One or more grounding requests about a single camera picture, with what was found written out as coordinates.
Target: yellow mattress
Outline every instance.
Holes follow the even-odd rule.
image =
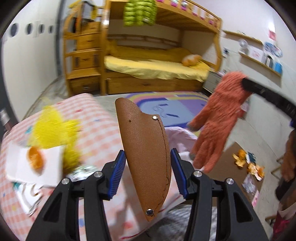
[[[181,63],[154,59],[116,58],[113,56],[105,57],[105,66],[109,70],[130,74],[139,79],[170,80],[178,78],[201,82],[207,79],[210,70],[210,67],[203,62],[199,62],[190,68]]]

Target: wall shelf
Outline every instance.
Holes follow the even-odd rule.
[[[229,35],[234,35],[234,36],[237,36],[237,37],[240,37],[242,39],[247,39],[247,40],[251,40],[255,43],[258,43],[258,44],[261,44],[263,45],[263,43],[259,40],[259,39],[255,39],[253,37],[250,37],[250,36],[247,36],[245,34],[240,34],[240,33],[236,33],[236,32],[231,32],[231,31],[228,31],[228,30],[223,30],[224,33],[226,34],[229,34]]]
[[[260,61],[258,61],[258,60],[256,60],[256,59],[253,59],[253,58],[251,58],[250,56],[248,56],[248,55],[246,55],[246,54],[243,54],[243,53],[241,53],[241,52],[239,52],[239,55],[240,55],[241,57],[247,58],[247,59],[249,59],[249,60],[251,60],[251,61],[253,61],[253,62],[255,62],[255,63],[261,65],[262,67],[268,69],[270,72],[273,72],[276,76],[281,77],[281,74],[280,74],[280,73],[274,71],[272,68],[268,67],[266,64],[263,64],[263,63],[261,63]]]

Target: green puffer jacket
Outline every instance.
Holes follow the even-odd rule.
[[[157,6],[155,0],[129,0],[124,7],[124,25],[153,25],[156,20],[156,13]]]

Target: cartoon face on rug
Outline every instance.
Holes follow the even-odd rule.
[[[158,114],[164,126],[180,126],[193,119],[194,115],[178,100],[150,100],[142,102],[141,111],[150,115]]]

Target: pink and white gingham tablecloth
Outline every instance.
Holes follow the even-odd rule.
[[[119,150],[123,149],[118,123],[96,102],[92,95],[76,95],[54,106],[65,120],[79,119],[81,122],[77,148],[82,153],[82,163],[95,165],[101,169],[106,162],[115,160]],[[39,114],[40,112],[14,126],[12,131],[3,139],[1,145],[0,206],[5,221],[20,241],[26,239],[34,220],[53,189],[42,188],[43,198],[38,209],[31,217],[28,217],[18,202],[13,190],[13,184],[6,179],[7,147],[10,141],[19,143],[25,138],[26,130],[34,125]],[[169,209],[183,201],[184,199],[178,192],[175,177],[172,173],[169,193],[160,213],[154,221],[146,221],[126,163],[117,194],[111,201],[104,201],[112,240],[132,239],[163,218]],[[81,241],[86,240],[83,208],[83,200],[80,200],[78,222]]]

